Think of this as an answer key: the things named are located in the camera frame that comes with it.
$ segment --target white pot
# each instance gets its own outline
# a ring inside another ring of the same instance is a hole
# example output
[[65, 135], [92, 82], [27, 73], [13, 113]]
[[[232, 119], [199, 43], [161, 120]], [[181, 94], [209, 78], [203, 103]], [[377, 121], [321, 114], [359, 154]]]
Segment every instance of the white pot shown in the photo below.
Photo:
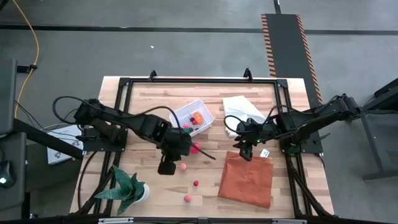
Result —
[[143, 203], [148, 199], [148, 197], [149, 197], [149, 187], [147, 184], [144, 184], [144, 194], [142, 195], [142, 197], [140, 199], [133, 202], [133, 204]]

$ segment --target potted plant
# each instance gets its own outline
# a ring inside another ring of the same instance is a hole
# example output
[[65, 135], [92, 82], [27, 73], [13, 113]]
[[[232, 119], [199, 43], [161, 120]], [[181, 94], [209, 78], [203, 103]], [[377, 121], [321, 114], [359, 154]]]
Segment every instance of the potted plant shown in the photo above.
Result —
[[105, 190], [95, 195], [96, 198], [121, 200], [118, 215], [122, 214], [132, 203], [144, 202], [149, 196], [149, 187], [137, 180], [137, 173], [131, 178], [123, 170], [112, 166], [116, 181], [120, 187]]

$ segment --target orange and black striped tape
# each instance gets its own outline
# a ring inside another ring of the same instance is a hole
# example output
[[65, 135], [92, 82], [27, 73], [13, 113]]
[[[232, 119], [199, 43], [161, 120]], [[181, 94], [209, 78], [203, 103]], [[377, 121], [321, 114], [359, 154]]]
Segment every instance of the orange and black striped tape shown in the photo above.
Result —
[[312, 76], [313, 84], [315, 85], [315, 91], [317, 92], [318, 101], [319, 101], [320, 104], [323, 104], [322, 103], [322, 97], [321, 97], [321, 91], [319, 90], [317, 74], [315, 74], [315, 71], [313, 69], [310, 49], [308, 48], [307, 38], [305, 37], [303, 24], [301, 22], [300, 16], [299, 15], [296, 15], [296, 16], [297, 16], [298, 27], [300, 28], [300, 31], [301, 31], [301, 37], [303, 38], [305, 53], [307, 54], [307, 58], [308, 58], [308, 65], [310, 66], [310, 70], [311, 70], [311, 76]]
[[270, 74], [271, 77], [276, 77], [275, 65], [274, 65], [274, 56], [272, 54], [271, 40], [269, 38], [267, 18], [266, 18], [265, 14], [261, 14], [261, 22], [262, 22], [262, 31], [264, 33], [264, 40], [266, 41], [266, 50], [267, 50], [269, 74]]

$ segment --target small white label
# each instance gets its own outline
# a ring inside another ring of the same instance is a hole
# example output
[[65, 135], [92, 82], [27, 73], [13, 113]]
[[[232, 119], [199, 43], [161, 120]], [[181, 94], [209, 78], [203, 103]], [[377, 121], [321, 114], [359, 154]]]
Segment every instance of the small white label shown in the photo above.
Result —
[[268, 155], [269, 155], [269, 151], [268, 151], [267, 149], [263, 149], [263, 150], [261, 151], [260, 157], [265, 157], [265, 158], [267, 158]]

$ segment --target white towel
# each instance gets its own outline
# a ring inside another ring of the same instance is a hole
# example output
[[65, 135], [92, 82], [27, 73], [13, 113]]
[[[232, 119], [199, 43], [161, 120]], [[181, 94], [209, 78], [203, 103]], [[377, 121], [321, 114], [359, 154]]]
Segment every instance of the white towel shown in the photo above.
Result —
[[[258, 123], [263, 123], [266, 118], [262, 113], [244, 96], [234, 96], [229, 98], [223, 98], [224, 114], [237, 116], [242, 121], [246, 121], [248, 118], [252, 118]], [[239, 121], [235, 118], [227, 118], [226, 124], [236, 130]], [[230, 131], [225, 127], [230, 137], [236, 137], [238, 134]]]

